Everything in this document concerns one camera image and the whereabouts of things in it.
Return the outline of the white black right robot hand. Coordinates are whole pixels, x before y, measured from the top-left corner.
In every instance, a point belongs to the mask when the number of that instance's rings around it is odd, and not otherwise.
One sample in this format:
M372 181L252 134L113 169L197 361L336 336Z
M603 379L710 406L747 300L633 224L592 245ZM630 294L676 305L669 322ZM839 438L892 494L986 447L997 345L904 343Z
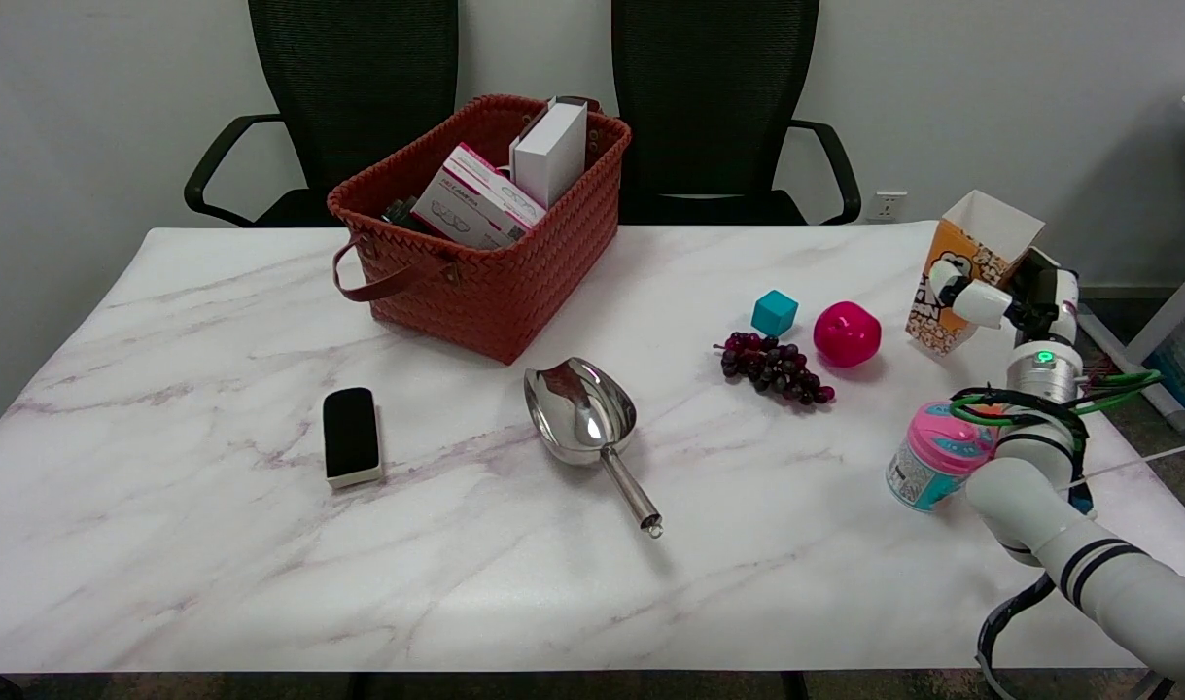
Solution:
M946 257L925 275L925 291L939 310L949 310L974 328L1016 329L1016 343L1051 341L1071 345L1078 329L1078 275L1039 248L1029 248L1005 285L974 278Z

